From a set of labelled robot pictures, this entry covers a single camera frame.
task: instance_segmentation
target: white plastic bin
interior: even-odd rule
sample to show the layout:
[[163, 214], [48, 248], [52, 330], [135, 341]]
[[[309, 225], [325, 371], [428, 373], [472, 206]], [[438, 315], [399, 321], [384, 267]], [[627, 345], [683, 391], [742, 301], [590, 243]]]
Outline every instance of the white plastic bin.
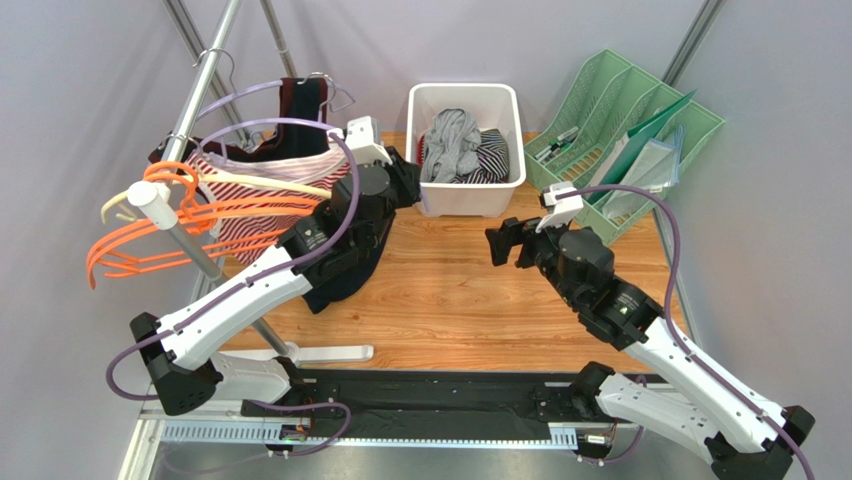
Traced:
[[423, 183], [429, 205], [417, 204], [427, 217], [479, 215], [496, 217], [506, 210], [515, 188], [526, 180], [521, 122], [515, 90], [499, 83], [421, 83], [408, 94], [405, 158], [416, 162], [417, 142], [432, 126], [435, 115], [461, 108], [476, 117], [480, 130], [496, 128], [509, 146], [509, 181], [490, 185]]

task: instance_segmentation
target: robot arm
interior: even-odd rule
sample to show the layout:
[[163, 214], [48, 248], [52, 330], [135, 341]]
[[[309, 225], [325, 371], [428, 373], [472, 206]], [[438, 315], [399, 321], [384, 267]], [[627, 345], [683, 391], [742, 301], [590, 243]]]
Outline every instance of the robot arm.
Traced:
[[298, 377], [289, 359], [259, 362], [217, 351], [283, 302], [317, 292], [323, 302], [334, 301], [342, 298], [341, 284], [352, 291], [363, 285], [378, 263], [396, 209], [420, 200], [420, 167], [402, 160], [392, 147], [388, 153], [390, 162], [358, 165], [355, 216], [343, 237], [322, 254], [286, 266], [317, 251], [341, 227], [352, 200], [351, 174], [334, 184], [330, 200], [299, 219], [239, 275], [180, 311], [162, 318], [143, 313], [131, 321], [137, 342], [174, 332], [140, 350], [167, 414], [181, 415], [211, 398], [271, 403], [287, 393], [291, 379]]
[[[676, 327], [672, 333], [662, 308], [642, 290], [614, 273], [614, 254], [591, 229], [569, 230], [582, 209], [570, 182], [542, 193], [544, 218], [505, 220], [486, 230], [492, 263], [502, 265], [511, 248], [522, 245], [518, 268], [537, 267], [562, 299], [578, 313], [580, 323], [599, 340], [642, 361], [674, 386], [692, 405], [637, 388], [608, 367], [592, 363], [574, 389], [591, 407], [646, 426], [680, 443], [713, 464], [719, 478], [783, 478], [792, 455], [763, 417], [782, 425], [801, 444], [813, 417], [801, 407], [782, 408], [757, 394], [710, 358]], [[672, 335], [687, 342], [687, 356]], [[700, 358], [764, 414], [756, 416], [694, 361]]]

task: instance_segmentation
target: gray floor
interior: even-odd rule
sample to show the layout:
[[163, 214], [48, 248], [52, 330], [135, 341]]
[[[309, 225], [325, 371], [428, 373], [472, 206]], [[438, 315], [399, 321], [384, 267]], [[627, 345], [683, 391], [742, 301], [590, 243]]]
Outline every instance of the gray floor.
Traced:
[[[618, 439], [624, 448], [630, 438]], [[212, 443], [163, 444], [160, 455], [187, 470], [233, 463], [265, 452], [259, 445]], [[160, 462], [152, 480], [188, 478], [167, 470]], [[204, 475], [205, 480], [713, 480], [710, 467], [679, 445], [646, 434], [629, 460], [604, 468], [577, 463], [572, 452], [545, 450], [481, 450], [390, 447], [333, 447], [303, 458], [264, 458], [227, 472]]]

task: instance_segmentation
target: green folder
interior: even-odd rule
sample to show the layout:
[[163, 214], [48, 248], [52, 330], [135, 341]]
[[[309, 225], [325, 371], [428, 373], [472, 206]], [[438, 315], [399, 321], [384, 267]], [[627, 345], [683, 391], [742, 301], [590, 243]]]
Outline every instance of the green folder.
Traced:
[[[621, 152], [614, 151], [610, 154], [610, 157], [607, 157], [607, 159], [604, 160], [604, 163], [600, 166], [600, 168], [598, 168], [598, 171], [595, 172], [594, 177], [592, 177], [592, 180], [589, 182], [589, 186], [612, 185], [620, 182], [630, 169], [630, 166], [633, 165], [633, 162], [636, 161], [636, 157], [638, 157], [639, 153], [642, 152], [642, 148], [645, 147], [648, 140], [656, 137], [657, 134], [660, 133], [660, 130], [663, 129], [666, 122], [668, 122], [674, 114], [685, 107], [694, 94], [695, 90], [687, 93], [678, 101], [651, 116], [648, 120], [645, 120], [639, 125], [628, 130], [620, 141], [624, 144], [624, 148]], [[587, 201], [589, 203], [595, 203], [600, 200], [601, 197], [606, 195], [606, 193], [607, 192], [593, 193], [589, 196]]]

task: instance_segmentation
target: table top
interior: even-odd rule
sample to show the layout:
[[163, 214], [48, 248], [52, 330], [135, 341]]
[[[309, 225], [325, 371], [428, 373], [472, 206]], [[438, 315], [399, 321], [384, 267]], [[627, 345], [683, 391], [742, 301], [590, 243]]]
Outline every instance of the table top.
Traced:
[[[404, 151], [404, 133], [385, 143]], [[485, 229], [502, 218], [541, 216], [538, 192], [523, 184], [499, 218], [427, 218], [400, 210], [372, 278], [359, 292], [313, 315], [301, 299], [264, 317], [286, 341], [304, 347], [371, 344], [375, 356], [342, 368], [576, 371], [589, 361], [622, 372], [648, 368], [580, 325], [535, 268], [491, 265]], [[616, 273], [662, 303], [668, 279], [653, 218], [639, 221], [611, 248]], [[517, 256], [519, 250], [513, 251]], [[242, 266], [233, 258], [225, 272]], [[675, 301], [675, 318], [683, 326]], [[246, 329], [225, 346], [268, 348]]]

